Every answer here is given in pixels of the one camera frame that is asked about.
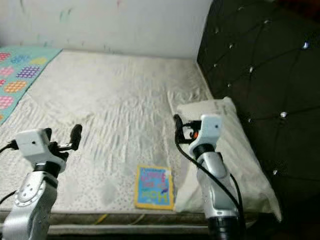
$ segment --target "white mattress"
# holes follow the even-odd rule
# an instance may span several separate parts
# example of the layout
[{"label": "white mattress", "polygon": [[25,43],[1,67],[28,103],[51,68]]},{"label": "white mattress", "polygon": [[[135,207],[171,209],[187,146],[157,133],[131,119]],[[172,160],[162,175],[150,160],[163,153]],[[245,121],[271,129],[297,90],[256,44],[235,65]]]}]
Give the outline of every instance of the white mattress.
[{"label": "white mattress", "polygon": [[[172,213],[134,207],[137,165],[171,167],[179,185],[182,158],[172,114],[179,104],[211,98],[192,60],[64,50],[0,126],[0,146],[20,131],[47,127],[52,141],[67,143],[80,123],[80,147],[58,177],[53,213]],[[3,152],[0,196],[17,189],[30,171],[18,151]],[[0,210],[12,204],[7,200]]]}]

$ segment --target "bed frame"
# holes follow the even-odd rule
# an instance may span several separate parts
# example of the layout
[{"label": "bed frame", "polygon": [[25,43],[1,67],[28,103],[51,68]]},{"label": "bed frame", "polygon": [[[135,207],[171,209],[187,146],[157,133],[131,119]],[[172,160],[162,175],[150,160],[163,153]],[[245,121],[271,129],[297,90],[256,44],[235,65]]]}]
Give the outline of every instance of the bed frame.
[{"label": "bed frame", "polygon": [[197,58],[229,96],[285,220],[320,213],[320,25],[263,0],[214,0]]}]

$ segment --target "book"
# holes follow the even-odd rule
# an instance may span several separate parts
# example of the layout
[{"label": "book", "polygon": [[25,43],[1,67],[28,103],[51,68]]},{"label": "book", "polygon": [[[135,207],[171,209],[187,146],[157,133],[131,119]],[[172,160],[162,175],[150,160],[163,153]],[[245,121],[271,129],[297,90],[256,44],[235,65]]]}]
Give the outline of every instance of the book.
[{"label": "book", "polygon": [[172,210],[174,185],[171,169],[139,165],[135,181],[134,205],[143,209]]}]

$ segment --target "colorful blanket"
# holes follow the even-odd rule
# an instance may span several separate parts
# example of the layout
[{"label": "colorful blanket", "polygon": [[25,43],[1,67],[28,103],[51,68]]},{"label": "colorful blanket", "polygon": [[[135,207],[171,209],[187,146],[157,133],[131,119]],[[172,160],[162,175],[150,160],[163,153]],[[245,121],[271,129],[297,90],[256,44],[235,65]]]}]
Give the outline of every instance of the colorful blanket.
[{"label": "colorful blanket", "polygon": [[0,48],[0,126],[60,51],[61,49],[34,46]]}]

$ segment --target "pillow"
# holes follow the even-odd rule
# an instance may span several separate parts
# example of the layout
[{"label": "pillow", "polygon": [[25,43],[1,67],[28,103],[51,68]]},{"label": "pillow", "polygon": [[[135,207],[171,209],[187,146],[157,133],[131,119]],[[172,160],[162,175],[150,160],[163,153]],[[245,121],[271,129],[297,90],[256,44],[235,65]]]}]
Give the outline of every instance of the pillow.
[{"label": "pillow", "polygon": [[[231,98],[195,102],[177,107],[177,114],[183,122],[200,120],[202,114],[219,114],[222,116],[221,136],[216,151],[238,182],[243,209],[246,213],[274,213],[279,221],[282,219],[276,195],[264,175],[260,164],[250,146],[237,116],[236,107]],[[175,199],[176,212],[203,212],[201,187],[197,180],[197,168],[181,156],[180,179],[182,182]]]}]

